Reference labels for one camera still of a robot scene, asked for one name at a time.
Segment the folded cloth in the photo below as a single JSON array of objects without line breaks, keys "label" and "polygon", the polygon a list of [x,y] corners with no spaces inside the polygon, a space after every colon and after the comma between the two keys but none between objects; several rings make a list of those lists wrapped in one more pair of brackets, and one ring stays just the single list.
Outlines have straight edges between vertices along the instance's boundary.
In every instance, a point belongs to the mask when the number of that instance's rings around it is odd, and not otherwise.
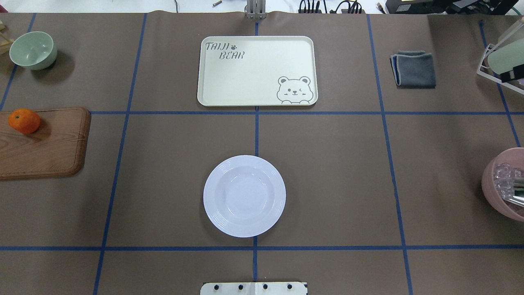
[{"label": "folded cloth", "polygon": [[425,51],[402,51],[391,56],[391,67],[397,86],[434,88],[436,86],[433,56]]}]

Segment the wooden cutting board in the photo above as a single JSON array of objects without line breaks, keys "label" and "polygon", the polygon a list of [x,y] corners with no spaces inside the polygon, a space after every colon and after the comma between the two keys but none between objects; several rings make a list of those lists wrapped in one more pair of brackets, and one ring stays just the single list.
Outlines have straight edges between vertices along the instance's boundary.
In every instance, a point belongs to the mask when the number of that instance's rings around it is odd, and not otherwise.
[{"label": "wooden cutting board", "polygon": [[40,128],[23,135],[0,112],[0,180],[69,176],[84,165],[91,114],[85,108],[35,110]]}]

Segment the round white plate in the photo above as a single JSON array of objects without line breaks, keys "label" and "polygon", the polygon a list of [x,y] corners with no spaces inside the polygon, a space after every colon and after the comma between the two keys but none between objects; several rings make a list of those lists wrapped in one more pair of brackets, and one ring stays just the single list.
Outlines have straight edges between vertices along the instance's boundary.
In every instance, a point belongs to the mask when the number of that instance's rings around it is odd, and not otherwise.
[{"label": "round white plate", "polygon": [[268,161],[250,155],[220,163],[204,186],[204,208],[228,235],[247,238],[270,229],[286,204],[284,181]]}]

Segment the bear drawing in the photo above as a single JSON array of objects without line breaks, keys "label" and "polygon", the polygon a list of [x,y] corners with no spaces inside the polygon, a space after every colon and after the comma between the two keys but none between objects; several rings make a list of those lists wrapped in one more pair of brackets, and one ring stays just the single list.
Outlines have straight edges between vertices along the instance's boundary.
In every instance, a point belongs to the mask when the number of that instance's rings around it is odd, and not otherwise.
[{"label": "bear drawing", "polygon": [[300,79],[288,79],[287,77],[278,78],[280,88],[277,98],[282,104],[309,104],[313,99],[313,91],[309,88],[311,80],[308,77]]}]

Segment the pink bowl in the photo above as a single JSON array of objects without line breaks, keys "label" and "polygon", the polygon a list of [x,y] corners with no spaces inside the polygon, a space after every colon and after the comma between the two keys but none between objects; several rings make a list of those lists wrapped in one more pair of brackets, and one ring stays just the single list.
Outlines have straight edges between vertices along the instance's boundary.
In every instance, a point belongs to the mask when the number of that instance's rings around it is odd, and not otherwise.
[{"label": "pink bowl", "polygon": [[482,191],[492,207],[509,218],[524,222],[524,207],[504,201],[495,189],[493,169],[501,163],[508,163],[513,168],[524,169],[524,147],[514,147],[503,151],[488,164],[482,175]]}]

